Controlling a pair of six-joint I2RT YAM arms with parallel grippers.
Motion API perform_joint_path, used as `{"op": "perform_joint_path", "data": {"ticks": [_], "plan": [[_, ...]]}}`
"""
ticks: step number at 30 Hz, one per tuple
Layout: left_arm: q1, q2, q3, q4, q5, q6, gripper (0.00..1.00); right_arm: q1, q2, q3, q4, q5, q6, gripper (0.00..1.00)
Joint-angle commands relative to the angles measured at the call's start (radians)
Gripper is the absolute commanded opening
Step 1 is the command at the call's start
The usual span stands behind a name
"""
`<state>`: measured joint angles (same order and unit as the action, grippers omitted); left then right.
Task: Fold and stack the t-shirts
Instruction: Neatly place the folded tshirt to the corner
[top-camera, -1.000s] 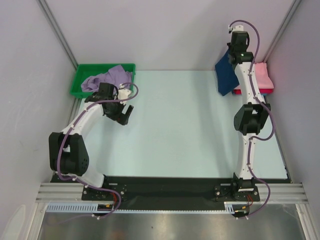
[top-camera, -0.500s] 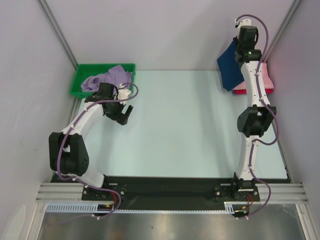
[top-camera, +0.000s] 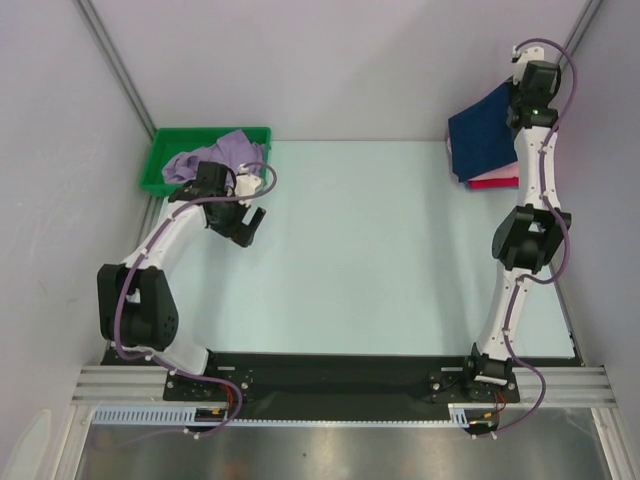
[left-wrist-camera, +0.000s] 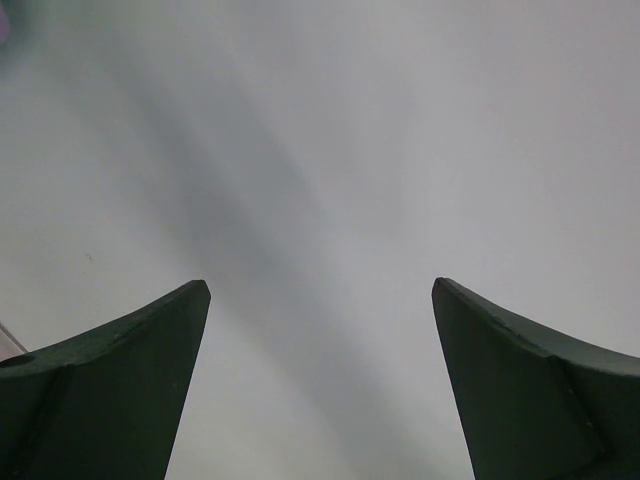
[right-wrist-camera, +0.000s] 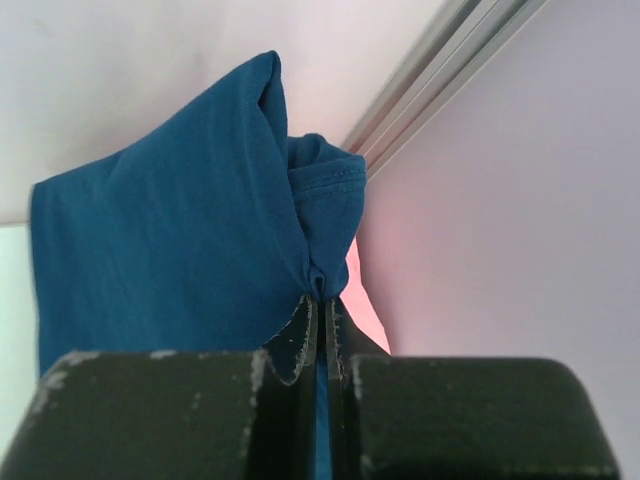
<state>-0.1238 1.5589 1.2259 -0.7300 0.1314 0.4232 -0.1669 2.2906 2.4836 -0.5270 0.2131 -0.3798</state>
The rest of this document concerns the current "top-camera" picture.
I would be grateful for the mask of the navy blue t shirt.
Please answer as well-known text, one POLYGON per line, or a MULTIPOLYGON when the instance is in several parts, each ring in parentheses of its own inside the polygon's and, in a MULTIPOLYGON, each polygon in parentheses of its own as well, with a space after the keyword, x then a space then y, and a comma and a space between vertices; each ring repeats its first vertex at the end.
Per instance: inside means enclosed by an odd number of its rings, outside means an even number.
POLYGON ((448 119, 451 170, 459 183, 517 163, 507 125, 508 87, 507 83, 501 84, 482 100, 448 119))

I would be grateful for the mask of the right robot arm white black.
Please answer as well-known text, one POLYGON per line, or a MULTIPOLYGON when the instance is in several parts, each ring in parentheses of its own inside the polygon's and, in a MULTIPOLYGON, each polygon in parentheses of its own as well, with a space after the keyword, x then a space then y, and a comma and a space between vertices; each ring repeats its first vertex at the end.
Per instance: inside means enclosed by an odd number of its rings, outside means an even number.
POLYGON ((473 401, 515 386, 514 340, 530 287, 559 248, 569 250, 572 222, 556 192, 558 111, 551 107, 561 83, 558 65, 518 60, 510 83, 507 125, 513 132, 520 174, 516 206, 492 240, 497 277, 488 320, 465 360, 461 388, 473 401))

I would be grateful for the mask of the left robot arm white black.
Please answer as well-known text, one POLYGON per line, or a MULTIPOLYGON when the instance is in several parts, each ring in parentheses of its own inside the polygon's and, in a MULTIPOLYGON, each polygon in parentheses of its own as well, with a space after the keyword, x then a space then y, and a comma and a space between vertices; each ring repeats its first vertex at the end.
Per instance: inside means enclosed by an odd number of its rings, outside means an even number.
POLYGON ((221 376, 181 322, 168 278, 206 230, 243 248, 253 243, 266 211, 251 203, 274 188, 263 177, 271 169, 263 162, 200 163, 195 178, 168 197, 163 216, 135 251, 99 269, 101 335, 122 359, 157 361, 188 374, 185 385, 199 399, 219 392, 221 376))

